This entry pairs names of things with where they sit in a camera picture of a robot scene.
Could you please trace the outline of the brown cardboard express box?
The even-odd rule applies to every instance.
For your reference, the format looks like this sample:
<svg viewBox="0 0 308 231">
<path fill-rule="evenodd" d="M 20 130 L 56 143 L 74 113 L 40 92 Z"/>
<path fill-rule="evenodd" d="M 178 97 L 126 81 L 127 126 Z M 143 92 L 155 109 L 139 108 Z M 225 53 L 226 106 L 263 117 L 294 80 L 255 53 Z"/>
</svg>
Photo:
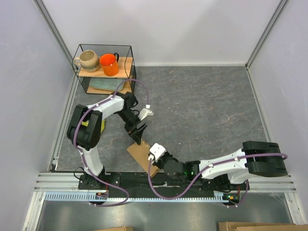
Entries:
<svg viewBox="0 0 308 231">
<path fill-rule="evenodd" d="M 127 151 L 142 167 L 142 169 L 146 171 L 146 173 L 150 173 L 151 178 L 159 172 L 160 169 L 156 166 L 151 166 L 151 171 L 148 171 L 148 154 L 150 153 L 150 145 L 146 141 L 142 140 L 140 145 L 133 143 L 127 148 Z"/>
</svg>

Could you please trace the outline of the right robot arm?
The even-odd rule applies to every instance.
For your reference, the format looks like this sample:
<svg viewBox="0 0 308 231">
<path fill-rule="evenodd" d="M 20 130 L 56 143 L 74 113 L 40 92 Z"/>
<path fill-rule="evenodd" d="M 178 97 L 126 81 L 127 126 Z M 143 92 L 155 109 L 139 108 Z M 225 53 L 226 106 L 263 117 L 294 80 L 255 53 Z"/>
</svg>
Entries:
<svg viewBox="0 0 308 231">
<path fill-rule="evenodd" d="M 286 176 L 286 158 L 277 143 L 262 141 L 243 142 L 239 150 L 207 160 L 181 162 L 158 143 L 150 148 L 148 154 L 151 165 L 163 170 L 172 179 L 179 182 L 220 180 L 221 186 L 228 190 L 253 176 Z"/>
</svg>

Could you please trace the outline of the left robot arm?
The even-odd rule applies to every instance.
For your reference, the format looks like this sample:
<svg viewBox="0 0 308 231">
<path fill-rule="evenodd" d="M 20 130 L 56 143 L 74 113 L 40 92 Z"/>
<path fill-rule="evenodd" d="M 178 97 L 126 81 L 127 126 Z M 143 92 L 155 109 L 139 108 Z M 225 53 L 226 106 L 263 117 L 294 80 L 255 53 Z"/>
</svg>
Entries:
<svg viewBox="0 0 308 231">
<path fill-rule="evenodd" d="M 133 107 L 138 105 L 134 93 L 113 93 L 108 98 L 92 105 L 77 105 L 74 109 L 67 130 L 67 138 L 81 155 L 85 172 L 90 176 L 89 184 L 95 189 L 105 185 L 104 166 L 98 154 L 98 143 L 101 138 L 102 122 L 107 117 L 119 115 L 125 123 L 124 129 L 138 144 L 147 127 L 139 115 L 134 113 Z"/>
</svg>

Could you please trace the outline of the yellow-green dotted plate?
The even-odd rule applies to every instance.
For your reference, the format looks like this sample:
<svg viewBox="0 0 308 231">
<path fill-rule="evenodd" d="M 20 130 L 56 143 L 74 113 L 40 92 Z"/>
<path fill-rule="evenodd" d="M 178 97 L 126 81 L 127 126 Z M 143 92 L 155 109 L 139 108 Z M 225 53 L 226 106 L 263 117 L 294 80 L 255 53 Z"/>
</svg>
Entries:
<svg viewBox="0 0 308 231">
<path fill-rule="evenodd" d="M 83 121 L 82 123 L 81 123 L 83 126 L 88 126 L 88 124 L 89 124 L 89 121 L 87 120 L 87 121 Z M 102 123 L 101 123 L 101 133 L 103 132 L 103 130 L 104 130 L 104 128 L 105 128 L 105 120 L 103 120 L 102 121 Z"/>
</svg>

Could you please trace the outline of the light green tray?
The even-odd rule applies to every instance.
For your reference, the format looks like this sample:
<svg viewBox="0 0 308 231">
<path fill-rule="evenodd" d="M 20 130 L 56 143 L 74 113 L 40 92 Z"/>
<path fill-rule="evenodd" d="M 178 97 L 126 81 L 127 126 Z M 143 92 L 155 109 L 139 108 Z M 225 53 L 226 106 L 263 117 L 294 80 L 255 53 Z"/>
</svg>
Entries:
<svg viewBox="0 0 308 231">
<path fill-rule="evenodd" d="M 115 91 L 119 86 L 118 90 L 122 90 L 124 83 L 122 79 L 109 79 L 109 78 L 92 78 L 89 86 L 99 90 L 112 90 Z"/>
</svg>

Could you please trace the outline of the orange mug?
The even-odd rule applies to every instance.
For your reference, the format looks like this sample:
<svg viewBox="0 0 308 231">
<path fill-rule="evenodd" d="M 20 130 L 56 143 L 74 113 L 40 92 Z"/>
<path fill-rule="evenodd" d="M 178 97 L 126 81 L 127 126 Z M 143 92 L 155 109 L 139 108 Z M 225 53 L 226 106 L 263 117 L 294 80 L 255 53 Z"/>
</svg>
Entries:
<svg viewBox="0 0 308 231">
<path fill-rule="evenodd" d="M 118 53 L 107 53 L 100 57 L 99 63 L 106 76 L 115 76 L 119 72 L 118 61 Z"/>
</svg>

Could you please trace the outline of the cardboard piece bottom centre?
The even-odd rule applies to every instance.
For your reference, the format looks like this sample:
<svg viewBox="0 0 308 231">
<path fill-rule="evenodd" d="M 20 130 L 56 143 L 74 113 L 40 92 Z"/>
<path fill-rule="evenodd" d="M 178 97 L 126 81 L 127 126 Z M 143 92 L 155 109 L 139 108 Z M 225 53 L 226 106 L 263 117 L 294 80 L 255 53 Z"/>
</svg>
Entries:
<svg viewBox="0 0 308 231">
<path fill-rule="evenodd" d="M 101 229 L 96 231 L 134 231 L 134 229 L 129 226 L 123 226 L 123 227 L 112 227 L 107 229 Z"/>
</svg>

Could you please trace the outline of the beige ceramic mug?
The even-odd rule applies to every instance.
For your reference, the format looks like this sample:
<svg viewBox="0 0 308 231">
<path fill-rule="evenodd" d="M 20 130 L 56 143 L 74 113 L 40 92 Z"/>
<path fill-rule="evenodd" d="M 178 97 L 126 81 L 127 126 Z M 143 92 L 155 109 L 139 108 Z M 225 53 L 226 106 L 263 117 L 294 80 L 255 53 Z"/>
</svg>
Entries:
<svg viewBox="0 0 308 231">
<path fill-rule="evenodd" d="M 73 59 L 75 65 L 79 65 L 88 72 L 94 72 L 99 67 L 99 57 L 93 50 L 83 51 L 79 57 Z"/>
</svg>

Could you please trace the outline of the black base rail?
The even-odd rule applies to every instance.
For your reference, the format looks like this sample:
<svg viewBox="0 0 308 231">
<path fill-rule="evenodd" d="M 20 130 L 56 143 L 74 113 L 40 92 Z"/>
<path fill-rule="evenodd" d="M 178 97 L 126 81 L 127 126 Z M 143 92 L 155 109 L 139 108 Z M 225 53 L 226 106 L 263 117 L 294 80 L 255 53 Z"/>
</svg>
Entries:
<svg viewBox="0 0 308 231">
<path fill-rule="evenodd" d="M 121 187 L 128 191 L 130 198 L 156 198 L 145 172 L 107 172 L 104 181 Z M 174 197 L 181 194 L 189 185 L 189 182 L 177 182 L 164 173 L 157 173 L 152 179 L 155 190 L 162 196 Z M 80 190 L 107 190 L 110 197 L 126 197 L 126 194 L 116 188 L 102 184 L 90 175 L 79 177 L 78 189 Z M 230 193 L 231 191 L 245 191 L 245 183 L 231 184 L 227 175 L 216 177 L 213 180 L 198 179 L 182 198 L 213 197 L 214 192 Z"/>
</svg>

